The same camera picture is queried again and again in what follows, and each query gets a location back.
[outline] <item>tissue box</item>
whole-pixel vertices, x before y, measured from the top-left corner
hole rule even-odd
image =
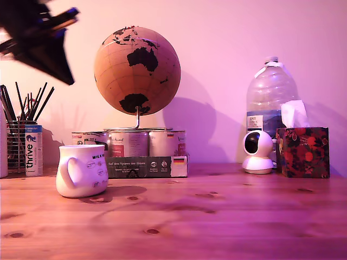
[[[329,129],[278,128],[277,171],[291,178],[329,178]]]

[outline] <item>globe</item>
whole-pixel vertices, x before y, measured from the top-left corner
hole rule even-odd
[[[126,27],[109,35],[94,62],[94,78],[104,99],[126,114],[153,114],[174,98],[181,66],[172,45],[159,33]]]

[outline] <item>tissue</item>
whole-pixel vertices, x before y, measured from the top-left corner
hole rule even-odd
[[[287,128],[310,127],[302,100],[291,100],[281,105],[282,123]]]

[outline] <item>white mug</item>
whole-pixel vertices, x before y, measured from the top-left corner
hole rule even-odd
[[[56,189],[60,195],[81,198],[106,190],[104,145],[67,145],[60,146],[59,150]]]

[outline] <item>security camera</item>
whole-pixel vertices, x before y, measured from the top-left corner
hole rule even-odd
[[[243,149],[248,156],[243,161],[242,168],[248,173],[270,173],[273,163],[268,156],[272,147],[272,139],[268,133],[260,130],[247,133],[243,138]]]

